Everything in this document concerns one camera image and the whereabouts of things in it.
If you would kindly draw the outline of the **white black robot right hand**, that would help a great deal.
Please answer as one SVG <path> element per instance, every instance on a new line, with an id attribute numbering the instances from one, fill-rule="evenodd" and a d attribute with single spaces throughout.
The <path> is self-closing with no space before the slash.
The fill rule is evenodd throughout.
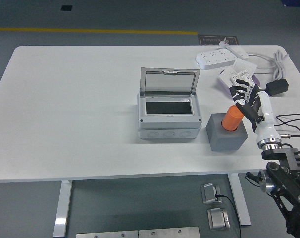
<path id="1" fill-rule="evenodd" d="M 247 76 L 232 78 L 229 90 L 236 107 L 252 123 L 258 147 L 263 151 L 281 147 L 281 136 L 274 128 L 276 120 L 267 92 Z"/>

